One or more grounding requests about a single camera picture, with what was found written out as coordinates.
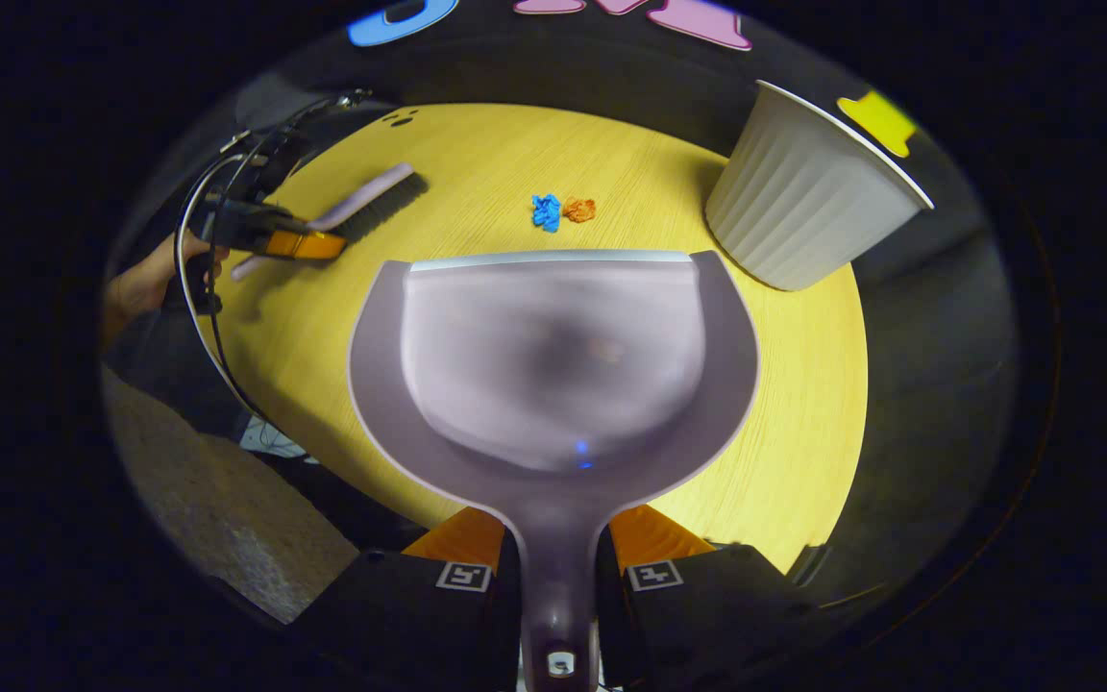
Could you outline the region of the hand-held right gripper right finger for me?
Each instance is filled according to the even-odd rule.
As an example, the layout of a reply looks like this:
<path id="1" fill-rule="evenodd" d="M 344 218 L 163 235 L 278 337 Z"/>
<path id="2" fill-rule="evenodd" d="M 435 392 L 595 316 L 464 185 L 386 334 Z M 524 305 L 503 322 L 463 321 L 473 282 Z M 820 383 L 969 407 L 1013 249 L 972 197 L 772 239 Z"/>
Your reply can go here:
<path id="1" fill-rule="evenodd" d="M 827 612 L 747 544 L 707 543 L 651 507 L 612 518 L 598 557 L 610 691 L 733 691 L 823 639 Z"/>

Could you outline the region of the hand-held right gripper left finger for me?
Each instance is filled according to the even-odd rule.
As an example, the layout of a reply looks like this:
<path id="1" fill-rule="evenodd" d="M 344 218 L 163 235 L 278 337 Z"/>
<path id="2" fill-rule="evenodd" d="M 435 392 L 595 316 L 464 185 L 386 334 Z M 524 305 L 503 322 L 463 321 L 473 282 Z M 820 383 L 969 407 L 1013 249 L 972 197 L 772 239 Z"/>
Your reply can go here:
<path id="1" fill-rule="evenodd" d="M 519 630 L 517 543 L 479 509 L 356 556 L 288 626 L 360 691 L 514 691 Z"/>

